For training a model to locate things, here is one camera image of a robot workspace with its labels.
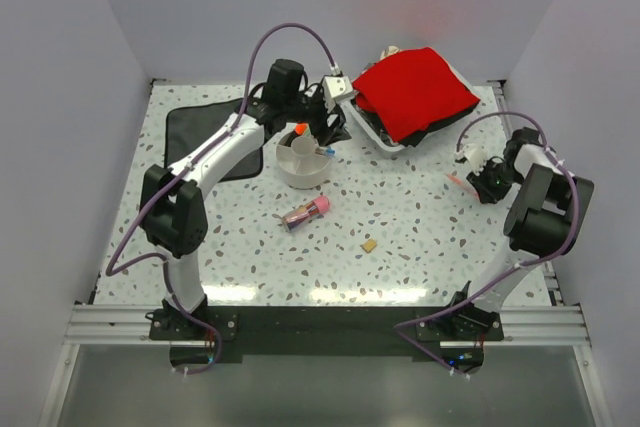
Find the orange capped marker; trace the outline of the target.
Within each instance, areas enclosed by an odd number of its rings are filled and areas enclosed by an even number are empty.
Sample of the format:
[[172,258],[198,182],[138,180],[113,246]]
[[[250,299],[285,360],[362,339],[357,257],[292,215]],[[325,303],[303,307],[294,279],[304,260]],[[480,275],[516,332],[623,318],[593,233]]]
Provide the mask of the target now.
[[306,123],[299,123],[294,127],[291,137],[295,139],[301,136],[305,136],[307,134],[307,131],[308,125]]

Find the orange gel pen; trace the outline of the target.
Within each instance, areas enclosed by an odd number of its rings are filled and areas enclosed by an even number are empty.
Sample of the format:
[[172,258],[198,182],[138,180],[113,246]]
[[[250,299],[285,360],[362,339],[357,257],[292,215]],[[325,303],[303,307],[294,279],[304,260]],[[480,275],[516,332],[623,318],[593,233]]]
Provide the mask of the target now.
[[451,174],[447,174],[446,177],[453,182],[454,184],[458,185],[459,187],[461,187],[462,189],[464,189],[467,193],[469,193],[470,195],[476,196],[477,192],[474,190],[474,188],[466,181],[462,181],[459,178],[451,175]]

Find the clear blue ballpoint pen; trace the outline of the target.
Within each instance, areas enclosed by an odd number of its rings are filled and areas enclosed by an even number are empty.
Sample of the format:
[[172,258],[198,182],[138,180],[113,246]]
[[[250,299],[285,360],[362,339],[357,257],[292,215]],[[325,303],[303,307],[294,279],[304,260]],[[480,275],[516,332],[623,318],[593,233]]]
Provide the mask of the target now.
[[315,153],[319,154],[319,155],[326,156],[328,158],[334,158],[335,157],[335,151],[332,148],[329,148],[329,147],[318,147],[315,150]]

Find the pink capped crayon tube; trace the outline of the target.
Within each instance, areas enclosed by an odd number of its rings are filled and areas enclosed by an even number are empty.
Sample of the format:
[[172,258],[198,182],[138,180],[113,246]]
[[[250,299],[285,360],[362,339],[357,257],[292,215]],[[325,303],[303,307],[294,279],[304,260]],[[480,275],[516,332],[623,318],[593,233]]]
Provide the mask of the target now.
[[285,214],[280,221],[286,231],[292,232],[312,219],[325,215],[329,209],[330,201],[322,195]]

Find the small tan eraser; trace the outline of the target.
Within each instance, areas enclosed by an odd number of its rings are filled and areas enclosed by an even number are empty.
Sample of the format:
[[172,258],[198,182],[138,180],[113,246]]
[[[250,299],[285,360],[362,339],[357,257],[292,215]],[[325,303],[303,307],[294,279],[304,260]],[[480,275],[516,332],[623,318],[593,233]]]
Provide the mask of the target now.
[[368,239],[365,243],[362,244],[362,248],[365,252],[370,253],[377,246],[377,242],[373,239]]

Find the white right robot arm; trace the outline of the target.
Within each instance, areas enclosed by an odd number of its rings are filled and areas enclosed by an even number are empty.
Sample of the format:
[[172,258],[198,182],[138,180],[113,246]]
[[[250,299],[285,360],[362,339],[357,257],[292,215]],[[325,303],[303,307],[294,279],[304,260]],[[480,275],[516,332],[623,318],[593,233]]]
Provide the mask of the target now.
[[494,261],[454,294],[453,309],[436,321],[452,337],[466,340],[495,327],[505,300],[532,270],[573,248],[594,183],[563,171],[542,133],[531,128],[516,130],[500,157],[467,144],[458,160],[470,164],[467,181],[483,204],[495,204],[512,186],[519,187]]

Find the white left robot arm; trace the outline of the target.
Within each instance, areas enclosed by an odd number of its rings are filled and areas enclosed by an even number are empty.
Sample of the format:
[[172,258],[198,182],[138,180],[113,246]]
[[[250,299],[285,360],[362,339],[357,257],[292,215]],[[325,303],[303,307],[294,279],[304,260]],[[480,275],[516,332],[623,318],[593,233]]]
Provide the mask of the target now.
[[351,81],[337,72],[325,76],[308,95],[300,89],[301,64],[279,59],[262,87],[249,92],[229,118],[194,151],[167,167],[154,165],[143,178],[141,228],[168,262],[166,301],[174,309],[171,325],[185,339],[200,337],[207,315],[198,265],[208,221],[205,200],[244,158],[262,149],[289,123],[305,123],[326,144],[346,137],[343,102],[351,99]]

